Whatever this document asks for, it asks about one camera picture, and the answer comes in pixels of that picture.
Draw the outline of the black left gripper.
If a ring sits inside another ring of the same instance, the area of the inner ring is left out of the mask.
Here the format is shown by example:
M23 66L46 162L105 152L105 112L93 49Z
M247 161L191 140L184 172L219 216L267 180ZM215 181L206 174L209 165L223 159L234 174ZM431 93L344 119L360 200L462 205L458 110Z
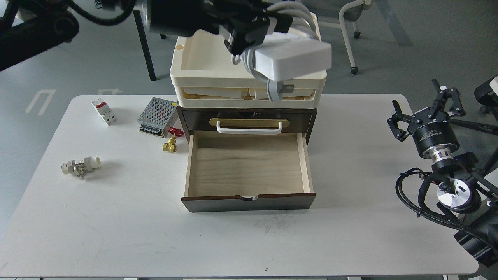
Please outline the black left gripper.
M270 2L147 0L146 26L160 34L192 37L198 30L221 34L232 55L263 43L268 28L288 31L292 16L269 11Z

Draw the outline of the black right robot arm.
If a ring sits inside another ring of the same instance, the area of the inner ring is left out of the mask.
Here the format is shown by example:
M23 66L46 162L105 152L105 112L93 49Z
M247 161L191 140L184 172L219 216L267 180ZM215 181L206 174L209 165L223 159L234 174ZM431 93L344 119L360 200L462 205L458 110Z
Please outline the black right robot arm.
M411 115L402 113L393 100L394 113L387 120L393 136L413 137L418 155L432 161L431 172L411 168L396 181L395 191L418 217L457 230L455 240L485 266L497 263L497 187L485 179L497 162L497 153L483 170L472 152L454 156L459 142L452 124L471 128L470 122L452 121L466 114L459 91L432 83L438 91L431 106Z

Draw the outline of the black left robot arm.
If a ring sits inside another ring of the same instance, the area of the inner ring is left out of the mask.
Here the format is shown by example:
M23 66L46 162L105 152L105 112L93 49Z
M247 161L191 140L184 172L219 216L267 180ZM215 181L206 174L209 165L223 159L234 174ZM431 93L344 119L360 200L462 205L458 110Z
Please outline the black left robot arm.
M99 18L72 0L9 0L1 17L1 69L71 41L79 32L73 11L101 26L120 24L140 11L151 32L179 37L191 37L198 30L220 34L235 56L262 44L267 34L287 33L293 23L291 15L261 0L102 0L101 5L119 6L123 12Z

